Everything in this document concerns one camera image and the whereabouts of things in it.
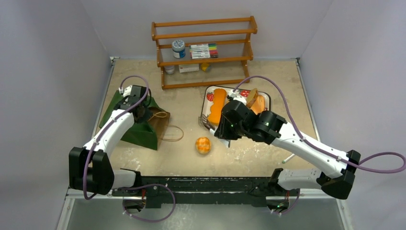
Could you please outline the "green brown paper bag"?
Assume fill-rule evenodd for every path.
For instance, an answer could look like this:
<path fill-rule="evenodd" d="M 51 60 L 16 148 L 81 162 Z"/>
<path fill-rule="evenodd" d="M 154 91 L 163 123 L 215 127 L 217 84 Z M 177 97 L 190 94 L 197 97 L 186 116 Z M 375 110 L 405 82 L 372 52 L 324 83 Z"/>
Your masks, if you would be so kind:
<path fill-rule="evenodd" d="M 146 122 L 134 124 L 121 140 L 151 150 L 158 150 L 169 126 L 171 113 L 160 108 L 155 99 L 152 99 L 148 108 L 153 116 Z"/>

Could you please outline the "fake baguette loaf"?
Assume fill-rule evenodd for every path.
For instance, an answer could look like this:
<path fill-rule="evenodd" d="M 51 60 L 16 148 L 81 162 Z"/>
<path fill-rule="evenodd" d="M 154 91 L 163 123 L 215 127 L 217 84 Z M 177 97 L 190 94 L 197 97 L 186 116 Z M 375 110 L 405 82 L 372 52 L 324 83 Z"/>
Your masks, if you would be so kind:
<path fill-rule="evenodd" d="M 262 95 L 258 95 L 255 102 L 253 105 L 250 107 L 250 109 L 258 115 L 259 113 L 265 111 L 266 109 L 265 105 L 265 98 Z"/>

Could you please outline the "orange fake bread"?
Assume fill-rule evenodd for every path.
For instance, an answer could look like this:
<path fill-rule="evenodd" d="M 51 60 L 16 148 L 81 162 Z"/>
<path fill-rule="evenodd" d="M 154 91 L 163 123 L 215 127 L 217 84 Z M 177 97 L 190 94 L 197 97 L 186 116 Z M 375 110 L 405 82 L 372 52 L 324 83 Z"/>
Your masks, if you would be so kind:
<path fill-rule="evenodd" d="M 210 107 L 210 114 L 208 115 L 208 121 L 217 126 L 220 123 L 221 110 L 224 106 L 227 93 L 224 89 L 215 89 L 213 95 L 213 104 Z"/>

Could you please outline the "strawberry print white tray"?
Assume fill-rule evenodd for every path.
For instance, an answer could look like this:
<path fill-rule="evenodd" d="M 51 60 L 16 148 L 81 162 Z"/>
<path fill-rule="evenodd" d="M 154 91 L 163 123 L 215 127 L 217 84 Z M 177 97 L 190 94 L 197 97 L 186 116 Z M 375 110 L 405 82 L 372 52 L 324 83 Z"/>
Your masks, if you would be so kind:
<path fill-rule="evenodd" d="M 221 117 L 221 110 L 229 102 L 227 96 L 229 91 L 232 90 L 233 88 L 230 87 L 215 85 L 207 87 L 202 105 L 201 118 L 205 116 L 209 119 L 211 125 L 217 127 Z M 271 108 L 271 97 L 265 92 L 258 91 L 257 94 L 258 97 L 250 108 L 256 115 Z"/>

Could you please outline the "fake bread slice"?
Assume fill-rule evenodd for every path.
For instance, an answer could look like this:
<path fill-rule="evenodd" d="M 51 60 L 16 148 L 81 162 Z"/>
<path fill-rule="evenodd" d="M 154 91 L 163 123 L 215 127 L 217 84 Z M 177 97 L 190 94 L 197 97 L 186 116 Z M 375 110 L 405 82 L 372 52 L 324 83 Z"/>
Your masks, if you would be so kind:
<path fill-rule="evenodd" d="M 258 89 L 257 88 L 252 89 L 246 98 L 246 107 L 251 108 L 253 104 L 256 102 L 258 96 L 259 96 Z"/>

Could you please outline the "round fake bun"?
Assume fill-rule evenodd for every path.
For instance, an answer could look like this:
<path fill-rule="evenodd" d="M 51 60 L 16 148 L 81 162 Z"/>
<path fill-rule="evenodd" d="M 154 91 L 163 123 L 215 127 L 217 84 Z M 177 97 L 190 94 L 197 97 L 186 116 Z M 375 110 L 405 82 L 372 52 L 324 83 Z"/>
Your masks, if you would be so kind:
<path fill-rule="evenodd" d="M 207 155 L 211 151 L 211 141 L 208 137 L 197 138 L 195 142 L 196 151 L 201 155 Z"/>

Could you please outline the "metal tongs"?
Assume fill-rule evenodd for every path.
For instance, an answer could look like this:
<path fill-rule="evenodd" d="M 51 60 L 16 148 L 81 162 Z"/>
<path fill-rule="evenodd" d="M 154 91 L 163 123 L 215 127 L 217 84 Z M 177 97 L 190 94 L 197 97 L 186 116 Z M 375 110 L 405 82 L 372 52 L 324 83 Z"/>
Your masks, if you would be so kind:
<path fill-rule="evenodd" d="M 210 132 L 210 134 L 211 134 L 212 136 L 214 136 L 214 134 L 215 134 L 217 128 L 216 128 L 214 125 L 212 125 L 212 124 L 208 121 L 206 115 L 201 114 L 200 117 L 198 118 L 198 123 L 199 123 L 199 125 L 200 125 L 201 127 L 206 128 L 206 129 Z M 223 145 L 225 145 L 226 148 L 230 148 L 230 146 L 231 146 L 230 140 L 227 140 L 227 139 L 220 139 L 220 138 L 217 138 L 217 139 L 218 139 Z"/>

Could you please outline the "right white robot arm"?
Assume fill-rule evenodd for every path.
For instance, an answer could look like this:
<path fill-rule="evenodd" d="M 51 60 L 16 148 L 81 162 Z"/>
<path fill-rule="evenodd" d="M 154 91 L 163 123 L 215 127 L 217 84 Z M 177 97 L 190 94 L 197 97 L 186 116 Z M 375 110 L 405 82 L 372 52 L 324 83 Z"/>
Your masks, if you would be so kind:
<path fill-rule="evenodd" d="M 287 150 L 311 163 L 307 170 L 275 169 L 269 180 L 270 191 L 280 195 L 296 189 L 320 189 L 325 194 L 345 200 L 355 181 L 356 166 L 361 155 L 333 149 L 312 137 L 296 131 L 282 116 L 264 111 L 255 114 L 242 102 L 231 100 L 221 110 L 215 137 L 238 140 L 247 137 Z"/>

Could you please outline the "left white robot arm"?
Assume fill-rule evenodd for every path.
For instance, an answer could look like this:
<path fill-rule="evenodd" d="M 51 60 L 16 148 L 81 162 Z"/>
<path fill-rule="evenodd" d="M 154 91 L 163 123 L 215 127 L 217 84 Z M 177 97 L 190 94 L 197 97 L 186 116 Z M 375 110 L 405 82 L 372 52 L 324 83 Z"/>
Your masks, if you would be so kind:
<path fill-rule="evenodd" d="M 151 90 L 145 86 L 131 85 L 119 90 L 120 100 L 110 108 L 109 118 L 99 132 L 82 147 L 69 152 L 69 186 L 88 193 L 106 195 L 112 189 L 124 188 L 131 196 L 142 192 L 143 183 L 137 171 L 114 170 L 110 156 L 116 145 L 134 124 L 147 121 L 152 112 Z"/>

